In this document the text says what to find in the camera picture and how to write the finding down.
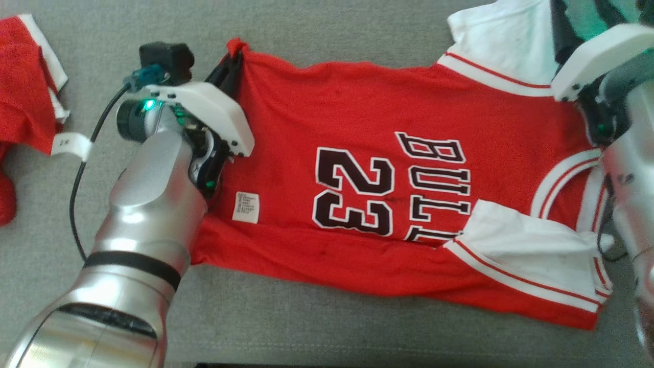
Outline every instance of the red stripe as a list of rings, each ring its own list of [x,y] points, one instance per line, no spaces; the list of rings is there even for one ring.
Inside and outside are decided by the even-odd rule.
[[[483,67],[483,66],[481,66],[481,65],[479,65],[479,64],[477,64],[477,63],[473,63],[473,62],[471,62],[470,60],[465,59],[465,58],[462,58],[461,56],[456,55],[456,54],[453,54],[453,53],[451,53],[451,52],[446,52],[445,55],[447,55],[447,56],[451,56],[451,57],[453,57],[454,59],[460,60],[460,61],[462,61],[462,62],[464,62],[464,63],[466,63],[466,64],[468,64],[468,65],[470,65],[470,66],[474,66],[474,67],[476,67],[477,69],[481,69],[481,70],[485,71],[486,73],[493,74],[493,75],[496,76],[496,77],[500,77],[500,78],[502,78],[502,79],[505,79],[505,80],[507,80],[507,81],[509,81],[509,82],[513,82],[513,83],[515,83],[515,84],[519,84],[519,85],[521,85],[521,86],[530,87],[530,88],[538,88],[538,89],[546,89],[546,88],[549,88],[549,84],[531,84],[531,83],[527,83],[527,82],[519,81],[519,80],[517,80],[517,79],[514,79],[514,78],[511,78],[511,77],[508,77],[508,76],[503,75],[503,74],[499,74],[499,73],[496,72],[496,71],[490,70],[490,69],[488,69],[488,68],[486,68],[486,67]]]
[[[602,285],[604,285],[604,288],[608,289],[606,287],[606,279],[602,275],[602,269],[600,268],[600,261],[597,259],[597,257],[593,257],[593,262],[595,263],[595,270],[597,271],[597,276],[600,277],[600,282]]]
[[[559,185],[559,183],[561,182],[561,180],[563,180],[563,179],[564,179],[564,178],[565,178],[565,177],[566,177],[570,172],[573,172],[576,168],[578,168],[578,167],[580,167],[580,166],[583,166],[583,165],[586,165],[586,164],[588,164],[588,163],[590,163],[590,162],[593,162],[593,161],[597,161],[597,159],[596,159],[596,158],[591,158],[591,159],[589,159],[589,160],[586,160],[586,161],[580,162],[579,164],[576,164],[575,166],[572,166],[571,168],[569,168],[568,170],[566,170],[566,172],[564,172],[564,173],[563,173],[563,174],[562,174],[562,175],[561,175],[561,176],[560,176],[560,177],[559,177],[559,178],[554,182],[554,184],[553,184],[552,187],[550,188],[549,192],[547,193],[547,196],[545,196],[545,201],[543,202],[543,207],[541,207],[541,208],[540,208],[540,212],[538,212],[538,217],[539,217],[539,218],[541,218],[541,219],[543,218],[543,213],[545,212],[545,208],[547,207],[547,203],[549,202],[549,197],[551,197],[552,194],[554,194],[554,189],[557,187],[557,185]]]
[[[605,294],[605,293],[603,293],[603,292],[601,292],[601,291],[599,291],[599,290],[595,290],[595,293],[596,293],[597,295],[599,295],[599,296],[601,296],[601,297],[605,297],[605,298],[608,298],[608,297],[611,296],[611,295],[609,295],[609,294]]]
[[[600,212],[603,208],[602,203],[604,202],[604,196],[606,195],[606,190],[602,188],[600,191],[600,200],[597,203],[597,208],[595,208],[595,216],[593,216],[593,223],[591,224],[591,231],[597,231],[597,219],[600,217]]]
[[[514,278],[514,279],[516,279],[518,281],[521,281],[521,282],[524,282],[526,284],[530,284],[530,285],[533,285],[533,286],[536,286],[536,287],[540,287],[542,289],[546,289],[546,290],[554,291],[554,292],[557,292],[557,293],[565,294],[565,295],[568,295],[568,296],[571,296],[571,297],[575,297],[575,298],[578,298],[578,299],[581,299],[581,300],[584,300],[584,301],[591,302],[593,304],[600,305],[600,303],[598,301],[592,300],[591,298],[588,298],[588,297],[584,297],[583,295],[578,295],[578,294],[575,294],[575,293],[571,293],[570,291],[557,289],[555,287],[551,287],[551,286],[547,286],[547,285],[542,285],[542,284],[539,284],[537,282],[533,282],[533,281],[524,279],[524,278],[522,278],[520,276],[510,274],[510,273],[506,272],[505,270],[502,270],[501,268],[495,267],[495,266],[489,264],[488,262],[484,261],[483,259],[479,258],[475,253],[473,253],[473,251],[468,249],[461,241],[459,241],[457,239],[454,239],[454,242],[457,243],[458,245],[460,245],[460,247],[463,248],[463,250],[465,250],[466,252],[468,252],[468,254],[470,254],[474,259],[476,259],[477,262],[481,263],[482,265],[485,265],[486,267],[492,268],[493,270],[495,270],[495,271],[497,271],[497,272],[499,272],[501,274],[504,274],[505,276],[509,276],[510,278]]]

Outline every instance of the black lettering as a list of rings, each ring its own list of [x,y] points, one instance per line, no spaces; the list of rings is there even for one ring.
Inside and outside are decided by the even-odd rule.
[[[466,161],[461,144],[457,140],[436,141],[411,137],[404,132],[395,132],[395,134],[400,141],[404,153],[409,157],[457,163]]]
[[[411,196],[411,220],[431,222],[432,216],[429,213],[423,213],[423,207],[437,208],[439,210],[453,210],[464,215],[470,214],[469,202],[446,202],[442,200],[425,199],[423,196]]]
[[[468,184],[450,184],[443,183],[436,179],[427,180],[425,177],[448,177],[459,182],[470,182],[470,171],[466,169],[449,170],[440,168],[425,168],[422,166],[412,166],[409,168],[409,179],[411,186],[416,189],[426,189],[427,191],[457,193],[460,195],[470,195],[470,186]]]
[[[428,230],[422,226],[411,225],[409,232],[407,232],[407,236],[404,238],[404,240],[408,242],[416,242],[420,238],[427,238],[447,241],[455,238],[457,235],[459,235],[458,232]]]
[[[337,174],[341,168],[345,177],[358,194],[383,196],[393,191],[395,169],[386,158],[371,158],[370,171],[377,173],[376,180],[368,179],[361,166],[349,151],[332,148],[318,148],[316,180],[327,187],[341,190],[343,178]]]
[[[314,200],[313,221],[322,228],[356,229],[381,236],[392,234],[392,212],[384,202],[368,201],[368,215],[375,217],[375,223],[372,224],[366,223],[366,213],[356,208],[348,207],[344,219],[335,217],[334,208],[342,207],[343,198],[339,193],[324,191]]]

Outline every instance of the care tag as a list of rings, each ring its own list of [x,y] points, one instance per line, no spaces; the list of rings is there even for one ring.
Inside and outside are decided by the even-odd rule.
[[[246,223],[259,222],[259,194],[236,192],[232,220]]]
[[[93,143],[82,134],[73,132],[59,133],[54,136],[50,154],[72,153],[81,158],[83,162],[86,162],[92,147]]]

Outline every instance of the black band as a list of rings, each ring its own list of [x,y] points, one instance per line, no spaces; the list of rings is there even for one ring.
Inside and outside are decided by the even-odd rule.
[[[130,251],[100,251],[88,256],[84,266],[125,266],[136,268],[151,275],[155,275],[169,283],[175,291],[182,280],[182,276],[171,265],[158,259]]]

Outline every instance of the white outline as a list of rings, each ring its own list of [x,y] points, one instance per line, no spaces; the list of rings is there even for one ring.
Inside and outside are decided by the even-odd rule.
[[[420,149],[416,149],[416,145],[424,146],[424,151],[422,150],[422,147],[419,147]],[[424,144],[424,143],[419,143],[419,142],[409,142],[409,146],[411,146],[411,149],[420,152],[420,153],[434,153],[431,149],[429,149],[429,146]]]
[[[331,205],[330,206],[330,209],[329,209],[329,219],[330,220],[349,223],[350,222],[350,214],[352,212],[357,212],[357,213],[361,214],[361,219],[363,220],[361,225],[370,227],[371,229],[374,229],[374,228],[378,229],[379,228],[379,215],[376,214],[376,213],[371,212],[371,209],[370,209],[371,205],[372,204],[381,204],[381,205],[383,205],[388,210],[388,234],[379,234],[378,232],[374,232],[374,231],[362,231],[362,230],[360,230],[360,229],[358,229],[356,227],[325,226],[325,225],[321,224],[320,221],[318,221],[318,219],[316,218],[316,214],[317,214],[316,208],[317,208],[317,205],[318,205],[318,198],[320,198],[325,193],[335,194],[339,198],[338,199],[338,205]],[[357,230],[358,232],[363,232],[364,234],[373,233],[373,234],[377,234],[379,236],[391,236],[393,234],[393,210],[388,206],[388,204],[386,202],[383,202],[383,201],[380,201],[380,200],[368,200],[368,201],[366,201],[366,206],[367,206],[367,208],[366,208],[367,212],[363,212],[362,210],[359,210],[358,208],[354,208],[354,207],[345,207],[345,218],[342,219],[340,217],[336,217],[336,216],[334,216],[334,209],[336,209],[336,208],[341,208],[342,209],[343,208],[343,195],[341,193],[335,192],[335,191],[333,191],[331,189],[325,189],[324,191],[320,192],[320,194],[313,197],[313,214],[312,214],[311,217],[313,219],[313,222],[316,225],[318,225],[321,229]],[[372,223],[372,224],[367,223],[366,222],[366,215],[373,216],[375,218],[375,223]]]
[[[443,234],[450,234],[452,236],[450,237],[439,237],[439,236],[430,236],[430,235],[424,235],[424,234],[419,234],[415,239],[409,240],[409,235],[413,232],[414,229],[417,229],[418,231],[425,230],[425,231],[433,231],[433,232],[441,232]],[[435,239],[435,240],[444,240],[446,242],[452,240],[453,238],[457,237],[460,235],[461,232],[449,232],[449,231],[440,231],[440,230],[431,230],[431,229],[426,229],[420,225],[411,225],[409,227],[409,230],[407,230],[407,234],[404,236],[404,241],[410,241],[410,242],[419,242],[420,238],[427,238],[427,239]]]
[[[418,215],[427,216],[426,220],[417,219],[417,218],[413,217],[413,200],[415,198],[418,198],[418,200],[420,200],[420,201],[425,200],[427,202],[433,203],[433,204],[418,205]],[[454,206],[463,206],[464,204],[467,204],[468,205],[468,211],[465,212],[465,211],[462,211],[460,209],[456,209],[456,208],[452,208],[452,207],[441,207],[441,206],[437,205],[437,204],[445,204],[445,203],[450,203],[450,204],[452,204]],[[469,215],[470,214],[470,209],[472,208],[472,204],[470,202],[454,203],[454,202],[448,202],[448,201],[445,201],[445,200],[432,200],[432,199],[429,199],[429,198],[425,198],[425,197],[423,197],[423,196],[421,196],[419,194],[412,194],[411,195],[411,204],[409,205],[409,219],[411,221],[421,221],[421,222],[425,222],[425,223],[431,222],[432,221],[432,214],[431,213],[423,213],[422,212],[423,207],[435,208],[437,210],[456,211],[458,213],[461,213],[462,215]]]
[[[439,143],[455,143],[456,144],[456,149],[458,149],[458,152],[461,154],[461,159],[462,160],[461,161],[453,161],[453,160],[444,160],[440,156],[439,157],[424,157],[424,156],[412,155],[411,153],[409,153],[409,151],[407,151],[406,147],[404,146],[404,143],[402,143],[402,138],[400,137],[400,134],[403,134],[405,136],[405,138],[419,139],[421,141],[427,141],[427,142],[434,143],[434,145],[436,147],[436,153],[439,154],[439,155],[440,155],[440,152],[438,150],[438,144]],[[447,141],[438,141],[438,140],[434,140],[434,139],[425,139],[425,138],[420,138],[420,137],[413,137],[413,136],[410,136],[409,134],[406,134],[405,132],[395,132],[395,138],[398,139],[398,143],[400,144],[400,147],[402,148],[404,153],[408,157],[411,157],[411,158],[418,158],[418,159],[423,159],[423,160],[443,161],[443,162],[450,162],[450,163],[455,163],[455,164],[465,164],[466,161],[467,161],[466,160],[466,155],[463,153],[463,148],[461,148],[461,142],[459,140],[456,140],[456,139],[448,139]],[[452,153],[454,153],[453,148],[451,148],[451,147],[445,147],[445,148],[452,150]]]
[[[333,187],[331,185],[327,185],[326,183],[323,183],[320,181],[318,178],[318,167],[320,165],[320,152],[321,151],[331,151],[331,152],[340,152],[340,153],[346,153],[347,156],[350,158],[350,161],[356,166],[356,168],[359,170],[359,173],[361,176],[368,182],[370,185],[375,185],[375,184],[380,184],[381,182],[381,170],[380,169],[375,169],[375,161],[384,161],[388,164],[388,167],[390,168],[390,189],[383,192],[383,193],[372,193],[372,192],[366,192],[366,191],[360,191],[359,188],[356,187],[354,184],[354,181],[350,177],[349,173],[347,170],[343,167],[343,165],[334,165],[332,167],[332,177],[336,178],[338,180],[338,187]],[[316,164],[315,164],[315,178],[316,178],[316,183],[323,185],[327,188],[332,188],[336,189],[338,191],[341,191],[343,189],[343,176],[337,174],[337,169],[340,168],[347,180],[350,182],[350,185],[354,189],[354,191],[357,194],[366,194],[370,196],[385,196],[387,194],[393,193],[395,190],[395,166],[390,162],[389,159],[383,158],[383,157],[371,157],[370,158],[370,171],[377,173],[377,178],[375,181],[370,180],[368,175],[363,171],[361,166],[359,165],[358,161],[354,159],[350,151],[346,149],[336,149],[336,148],[331,148],[331,147],[318,147],[316,150]]]
[[[442,185],[450,185],[452,187],[467,188],[468,192],[467,193],[461,193],[460,191],[448,191],[447,189],[434,189],[434,188],[419,187],[416,184],[414,184],[414,182],[413,182],[413,175],[411,175],[411,170],[413,168],[418,168],[418,169],[423,169],[423,170],[441,170],[441,171],[444,171],[444,172],[452,172],[452,173],[456,172],[456,173],[460,173],[460,174],[465,172],[465,173],[468,174],[467,179],[461,179],[461,178],[459,178],[457,176],[427,174],[427,173],[419,172],[418,175],[417,175],[417,180],[418,180],[418,183],[422,182],[422,183],[442,184]],[[413,187],[414,189],[422,189],[422,190],[425,190],[425,191],[432,191],[432,192],[455,193],[455,194],[458,194],[460,196],[470,196],[470,185],[443,183],[441,181],[425,181],[425,180],[420,179],[420,175],[422,174],[422,175],[425,175],[425,176],[449,177],[451,179],[455,179],[455,180],[459,181],[460,183],[469,183],[471,175],[470,175],[470,170],[468,170],[468,169],[455,169],[455,170],[452,170],[452,169],[444,169],[444,168],[428,168],[428,167],[425,167],[425,166],[411,165],[407,172],[409,174],[409,184],[411,184],[411,187]]]

